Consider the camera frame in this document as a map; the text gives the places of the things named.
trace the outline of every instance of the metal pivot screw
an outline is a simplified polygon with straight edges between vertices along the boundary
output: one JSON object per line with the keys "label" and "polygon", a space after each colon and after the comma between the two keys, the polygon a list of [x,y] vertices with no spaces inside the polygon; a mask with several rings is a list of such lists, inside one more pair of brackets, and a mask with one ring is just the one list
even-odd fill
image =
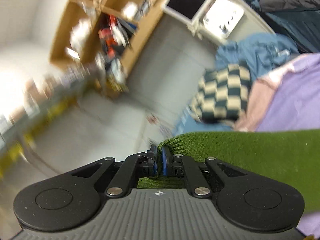
{"label": "metal pivot screw", "polygon": [[207,187],[197,187],[195,193],[199,196],[208,195],[210,190]]}
{"label": "metal pivot screw", "polygon": [[116,196],[122,193],[122,188],[119,187],[111,187],[108,188],[107,193],[112,196]]}

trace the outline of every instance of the items on shelf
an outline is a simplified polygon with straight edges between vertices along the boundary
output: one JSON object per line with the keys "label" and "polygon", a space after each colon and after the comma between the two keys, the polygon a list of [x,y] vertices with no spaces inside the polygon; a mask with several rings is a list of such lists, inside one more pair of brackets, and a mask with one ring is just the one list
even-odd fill
{"label": "items on shelf", "polygon": [[105,15],[99,30],[99,38],[103,54],[96,56],[100,68],[105,68],[106,78],[115,91],[127,90],[127,74],[119,58],[124,49],[130,46],[129,37],[118,19],[112,15]]}
{"label": "items on shelf", "polygon": [[9,115],[9,121],[14,124],[23,119],[24,116],[27,116],[27,112],[23,106],[20,106]]}
{"label": "items on shelf", "polygon": [[83,50],[84,44],[87,41],[92,31],[91,19],[80,19],[79,23],[72,28],[70,32],[71,48],[80,54]]}
{"label": "items on shelf", "polygon": [[1,114],[0,115],[0,134],[4,134],[7,130],[12,127],[12,123],[6,119],[6,117]]}
{"label": "items on shelf", "polygon": [[135,2],[129,1],[121,10],[121,14],[128,20],[139,21],[148,13],[156,0],[143,0],[138,6]]}
{"label": "items on shelf", "polygon": [[24,92],[25,110],[29,116],[35,115],[39,112],[38,101],[45,99],[45,94],[40,94],[36,84],[33,80],[26,83],[26,90]]}
{"label": "items on shelf", "polygon": [[59,85],[56,78],[52,75],[46,76],[44,80],[43,90],[47,98],[52,97],[54,90]]}
{"label": "items on shelf", "polygon": [[90,6],[85,4],[85,2],[82,1],[78,1],[77,4],[80,6],[80,8],[83,9],[83,11],[85,12],[85,14],[92,20],[96,20],[97,19],[97,11],[96,8],[94,6]]}

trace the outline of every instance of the blue blanket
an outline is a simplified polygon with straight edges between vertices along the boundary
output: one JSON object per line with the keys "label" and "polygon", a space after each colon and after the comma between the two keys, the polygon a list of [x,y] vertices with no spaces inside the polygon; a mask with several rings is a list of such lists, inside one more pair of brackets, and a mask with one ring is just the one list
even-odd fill
{"label": "blue blanket", "polygon": [[205,131],[232,131],[232,128],[224,123],[202,123],[196,122],[190,116],[190,109],[187,106],[183,111],[176,127],[172,131],[173,136],[188,132],[205,132]]}
{"label": "blue blanket", "polygon": [[299,54],[293,40],[279,34],[257,33],[242,41],[220,46],[215,66],[220,70],[228,64],[245,61],[253,82],[257,77],[289,61],[292,54]]}

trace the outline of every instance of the blue comforter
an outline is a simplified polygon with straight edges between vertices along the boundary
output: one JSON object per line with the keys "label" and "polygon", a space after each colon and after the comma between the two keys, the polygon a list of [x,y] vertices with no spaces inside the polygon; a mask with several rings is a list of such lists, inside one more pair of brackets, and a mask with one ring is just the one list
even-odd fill
{"label": "blue comforter", "polygon": [[228,64],[245,61],[253,82],[257,77],[289,61],[292,54],[299,54],[293,40],[279,34],[256,33],[242,41],[220,46],[215,66],[220,70]]}
{"label": "blue comforter", "polygon": [[320,0],[245,0],[276,33],[292,38],[302,52],[320,52]]}

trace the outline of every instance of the circular black disc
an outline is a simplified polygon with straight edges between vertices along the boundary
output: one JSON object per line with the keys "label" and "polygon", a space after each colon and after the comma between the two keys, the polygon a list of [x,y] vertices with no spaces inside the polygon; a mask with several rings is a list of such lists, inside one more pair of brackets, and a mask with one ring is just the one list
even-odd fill
{"label": "circular black disc", "polygon": [[14,200],[19,222],[39,231],[62,231],[92,218],[99,194],[81,177],[57,176],[26,187]]}
{"label": "circular black disc", "polygon": [[218,195],[217,205],[220,212],[236,225],[259,232],[292,228],[304,210],[300,193],[283,183],[273,189],[250,189],[249,185],[224,188]]}
{"label": "circular black disc", "polygon": [[244,194],[247,204],[257,209],[275,208],[281,203],[279,193],[271,189],[255,188]]}
{"label": "circular black disc", "polygon": [[68,206],[73,199],[72,194],[61,188],[52,188],[39,193],[36,203],[39,207],[49,210],[61,209]]}

